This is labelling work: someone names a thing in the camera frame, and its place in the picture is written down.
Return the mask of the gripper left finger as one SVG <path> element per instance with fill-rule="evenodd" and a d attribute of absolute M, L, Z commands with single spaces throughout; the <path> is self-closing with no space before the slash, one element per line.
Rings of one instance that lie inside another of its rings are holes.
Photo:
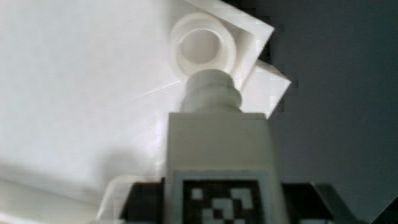
<path fill-rule="evenodd" d="M 164 224 L 164 178 L 118 176 L 105 188 L 95 224 Z"/>

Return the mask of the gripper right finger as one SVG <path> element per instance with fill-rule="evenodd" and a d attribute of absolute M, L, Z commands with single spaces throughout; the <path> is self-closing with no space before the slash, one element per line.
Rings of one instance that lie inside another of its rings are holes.
<path fill-rule="evenodd" d="M 354 215 L 328 183 L 283 184 L 292 224 L 368 224 Z"/>

